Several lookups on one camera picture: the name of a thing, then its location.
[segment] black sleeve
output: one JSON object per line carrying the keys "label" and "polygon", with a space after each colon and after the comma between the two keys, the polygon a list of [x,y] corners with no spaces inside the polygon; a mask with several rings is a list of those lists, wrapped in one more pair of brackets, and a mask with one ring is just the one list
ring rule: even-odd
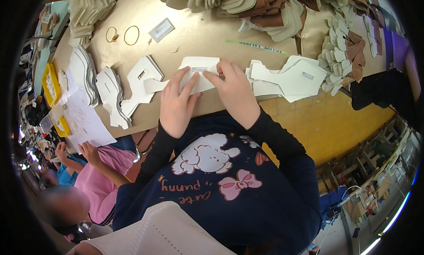
{"label": "black sleeve", "polygon": [[262,108],[258,120],[248,132],[255,141],[267,143],[280,161],[280,166],[306,153],[302,144],[279,123],[274,122]]}
{"label": "black sleeve", "polygon": [[146,160],[141,164],[140,172],[135,183],[146,185],[150,179],[168,162],[172,151],[177,146],[179,139],[173,138],[163,130],[159,121],[155,143],[147,154]]}

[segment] navy sweatshirt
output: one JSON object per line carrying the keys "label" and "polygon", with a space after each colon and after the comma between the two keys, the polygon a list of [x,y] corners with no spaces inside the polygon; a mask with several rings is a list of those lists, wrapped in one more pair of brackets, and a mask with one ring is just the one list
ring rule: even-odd
{"label": "navy sweatshirt", "polygon": [[[262,151],[266,142],[277,168]],[[172,151],[174,159],[169,161]],[[248,131],[226,111],[192,119],[181,139],[159,125],[135,183],[119,188],[113,230],[145,210],[174,201],[222,245],[242,253],[270,247],[299,254],[319,232],[321,215],[313,160],[299,141],[261,110]]]}

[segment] pink bow print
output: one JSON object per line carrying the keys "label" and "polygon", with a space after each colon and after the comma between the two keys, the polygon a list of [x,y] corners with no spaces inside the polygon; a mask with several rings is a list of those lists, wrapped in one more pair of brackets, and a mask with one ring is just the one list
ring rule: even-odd
{"label": "pink bow print", "polygon": [[255,174],[251,174],[250,171],[244,169],[237,171],[237,178],[238,180],[232,177],[225,177],[218,182],[219,191],[227,201],[236,199],[242,189],[262,186],[262,181],[257,180]]}

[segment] yellow floor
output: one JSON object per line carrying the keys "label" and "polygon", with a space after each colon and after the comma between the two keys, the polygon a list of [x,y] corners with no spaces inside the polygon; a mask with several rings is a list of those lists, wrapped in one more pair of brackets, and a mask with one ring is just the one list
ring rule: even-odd
{"label": "yellow floor", "polygon": [[[394,115],[391,109],[382,109],[374,104],[356,111],[351,101],[340,91],[333,97],[330,92],[320,90],[317,96],[293,103],[282,97],[260,102],[259,105],[303,144],[318,167],[369,139]],[[278,166],[271,149],[266,144],[262,148]]]}

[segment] green tape strip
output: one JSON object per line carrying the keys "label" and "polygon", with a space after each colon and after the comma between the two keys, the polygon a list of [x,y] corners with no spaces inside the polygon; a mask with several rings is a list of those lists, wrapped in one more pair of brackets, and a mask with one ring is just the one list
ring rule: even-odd
{"label": "green tape strip", "polygon": [[242,44],[242,45],[251,46],[251,47],[254,47],[254,48],[265,49],[265,50],[268,50],[268,51],[274,51],[276,53],[280,53],[280,54],[283,54],[283,55],[290,55],[289,53],[286,53],[285,51],[273,49],[273,48],[266,47],[266,46],[257,45],[257,44],[254,44],[254,43],[245,43],[245,42],[240,42],[240,41],[237,41],[237,40],[225,40],[225,42],[226,43],[238,43],[238,44]]}

